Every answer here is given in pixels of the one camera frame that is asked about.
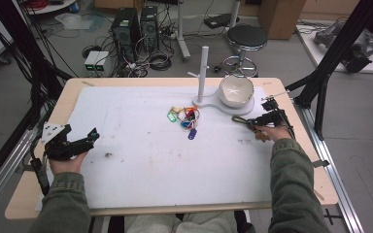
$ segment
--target ceramic bowl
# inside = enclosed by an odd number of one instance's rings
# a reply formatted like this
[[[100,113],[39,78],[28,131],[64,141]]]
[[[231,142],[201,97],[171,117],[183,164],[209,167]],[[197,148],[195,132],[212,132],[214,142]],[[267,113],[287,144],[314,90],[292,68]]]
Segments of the ceramic bowl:
[[[253,82],[247,78],[227,76],[220,82],[220,100],[229,107],[244,107],[253,98],[253,94]]]

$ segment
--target electronic device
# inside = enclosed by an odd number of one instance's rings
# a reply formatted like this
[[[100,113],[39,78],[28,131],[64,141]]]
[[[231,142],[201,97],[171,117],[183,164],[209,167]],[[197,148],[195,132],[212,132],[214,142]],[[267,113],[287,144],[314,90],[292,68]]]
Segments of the electronic device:
[[[141,29],[136,9],[119,8],[111,31],[120,54],[129,62],[137,61],[141,47],[136,45],[141,40]]]
[[[170,5],[178,5],[178,0],[150,0],[151,2],[165,3]]]
[[[144,6],[140,18],[144,51],[159,50],[158,7]]]
[[[85,61],[89,77],[107,77],[111,70],[111,59],[108,51],[91,51]]]
[[[222,26],[227,26],[231,21],[231,14],[222,14],[217,17],[208,17],[204,19],[204,23],[211,29],[219,28]]]
[[[85,68],[89,77],[95,77],[95,64],[99,51],[91,51],[86,58]]]
[[[49,0],[50,5],[63,5],[63,0]]]

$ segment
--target computer tower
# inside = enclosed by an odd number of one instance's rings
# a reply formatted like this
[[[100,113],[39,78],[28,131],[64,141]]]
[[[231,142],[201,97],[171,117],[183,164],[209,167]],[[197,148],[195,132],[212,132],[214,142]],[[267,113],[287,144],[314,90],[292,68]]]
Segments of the computer tower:
[[[119,50],[124,53],[125,58],[130,62],[137,61],[141,50],[141,45],[137,46],[141,40],[141,29],[136,9],[119,8],[111,31],[116,45],[119,45]]]
[[[158,36],[158,8],[156,6],[144,6],[141,12],[141,30],[144,37],[144,51],[159,50]]]

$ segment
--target green key tag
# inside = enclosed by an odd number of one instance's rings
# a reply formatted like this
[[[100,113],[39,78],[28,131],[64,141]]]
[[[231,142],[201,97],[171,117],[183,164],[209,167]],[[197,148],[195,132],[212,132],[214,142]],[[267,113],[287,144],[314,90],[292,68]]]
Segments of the green key tag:
[[[171,113],[171,112],[168,112],[168,114],[167,114],[166,116],[169,118],[169,120],[170,120],[171,122],[175,122],[175,121],[177,121],[177,118],[176,118],[175,115],[174,115],[173,113]]]

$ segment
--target table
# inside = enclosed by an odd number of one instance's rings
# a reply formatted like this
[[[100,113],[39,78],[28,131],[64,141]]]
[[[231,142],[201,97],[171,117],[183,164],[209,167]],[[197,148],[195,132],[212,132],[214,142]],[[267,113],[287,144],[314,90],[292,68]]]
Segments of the table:
[[[218,86],[221,78],[207,78],[206,86]],[[255,86],[262,86],[266,94],[276,94],[284,91],[280,80],[275,78],[252,79]],[[196,86],[198,79],[191,78],[144,78],[144,79],[73,79],[68,81],[56,104],[50,118],[50,122],[65,124],[74,109],[80,90],[84,86]],[[294,126],[297,141],[310,156],[312,161],[319,160],[319,157],[312,145],[307,132],[298,117],[295,108],[287,95],[276,97],[280,108],[285,109],[289,122]],[[39,145],[35,154],[42,154],[43,147]],[[323,205],[337,203],[337,194],[326,175],[324,168],[315,169],[315,191]],[[40,187],[33,172],[24,172],[17,186],[17,189],[8,205],[5,216],[8,219],[35,218],[38,213],[35,206],[40,195]],[[194,206],[171,206],[171,207],[149,207],[149,208],[121,208],[91,210],[93,216],[114,216],[114,215],[139,215],[154,213],[190,213],[202,211],[220,210],[245,210],[270,208],[270,203],[231,203],[223,205],[194,205]]]

